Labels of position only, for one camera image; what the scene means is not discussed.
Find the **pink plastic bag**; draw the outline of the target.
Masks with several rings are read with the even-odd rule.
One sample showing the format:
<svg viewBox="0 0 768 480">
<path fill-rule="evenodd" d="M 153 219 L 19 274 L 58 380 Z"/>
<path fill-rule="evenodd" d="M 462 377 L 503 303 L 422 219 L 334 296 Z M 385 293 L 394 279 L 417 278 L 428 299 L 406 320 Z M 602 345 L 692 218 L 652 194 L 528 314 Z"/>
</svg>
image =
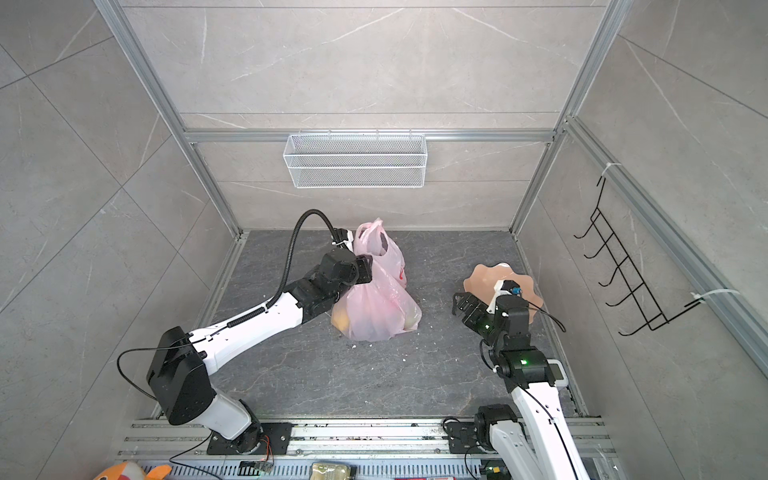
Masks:
<svg viewBox="0 0 768 480">
<path fill-rule="evenodd" d="M 332 309 L 331 324 L 352 341 L 383 341 L 415 331 L 422 311 L 406 291 L 405 258 L 382 219 L 357 228 L 353 252 L 371 257 L 371 281 L 341 297 Z"/>
</svg>

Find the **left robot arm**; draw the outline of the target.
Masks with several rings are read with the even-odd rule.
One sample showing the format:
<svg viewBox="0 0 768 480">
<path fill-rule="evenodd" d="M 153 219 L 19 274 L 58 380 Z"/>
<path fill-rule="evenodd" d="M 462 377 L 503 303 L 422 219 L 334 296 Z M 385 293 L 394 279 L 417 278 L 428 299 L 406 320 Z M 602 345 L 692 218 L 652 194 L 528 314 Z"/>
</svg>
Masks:
<svg viewBox="0 0 768 480">
<path fill-rule="evenodd" d="M 255 414 L 216 390 L 210 377 L 250 348 L 330 311 L 352 287 L 372 280 L 372 266 L 371 255 L 335 247 L 304 277 L 285 285 L 276 301 L 191 332 L 164 332 L 146 381 L 168 423 L 198 423 L 236 443 L 258 440 L 262 428 Z"/>
</svg>

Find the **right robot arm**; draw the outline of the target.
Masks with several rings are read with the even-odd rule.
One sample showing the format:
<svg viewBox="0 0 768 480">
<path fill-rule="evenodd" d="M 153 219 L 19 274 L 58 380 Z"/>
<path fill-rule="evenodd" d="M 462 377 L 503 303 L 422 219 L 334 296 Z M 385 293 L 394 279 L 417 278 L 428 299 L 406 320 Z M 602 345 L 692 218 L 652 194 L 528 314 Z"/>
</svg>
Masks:
<svg viewBox="0 0 768 480">
<path fill-rule="evenodd" d="M 587 479 L 559 398 L 568 379 L 559 361 L 532 345 L 531 306 L 515 293 L 490 304 L 470 292 L 453 296 L 452 313 L 480 335 L 481 357 L 514 403 L 479 408 L 476 441 L 498 454 L 513 479 Z"/>
</svg>

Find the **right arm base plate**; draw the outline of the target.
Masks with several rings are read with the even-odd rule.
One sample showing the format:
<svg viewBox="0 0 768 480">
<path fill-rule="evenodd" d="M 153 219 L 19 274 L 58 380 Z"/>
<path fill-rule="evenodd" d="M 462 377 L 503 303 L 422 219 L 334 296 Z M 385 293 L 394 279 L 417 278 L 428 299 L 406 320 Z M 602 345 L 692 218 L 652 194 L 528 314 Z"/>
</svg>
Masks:
<svg viewBox="0 0 768 480">
<path fill-rule="evenodd" d="M 491 424 L 484 419 L 473 422 L 447 417 L 441 421 L 441 428 L 447 437 L 449 451 L 453 454 L 473 452 L 495 453 L 490 440 Z"/>
</svg>

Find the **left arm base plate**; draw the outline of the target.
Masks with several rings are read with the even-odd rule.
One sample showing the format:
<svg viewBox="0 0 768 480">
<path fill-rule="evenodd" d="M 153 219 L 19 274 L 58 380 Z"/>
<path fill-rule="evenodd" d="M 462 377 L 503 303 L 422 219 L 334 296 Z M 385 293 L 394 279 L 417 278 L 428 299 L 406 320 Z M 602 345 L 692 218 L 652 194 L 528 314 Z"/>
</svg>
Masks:
<svg viewBox="0 0 768 480">
<path fill-rule="evenodd" d="M 291 439 L 293 424 L 289 422 L 262 423 L 260 429 L 247 429 L 235 440 L 227 440 L 212 431 L 207 446 L 208 455 L 285 455 Z"/>
</svg>

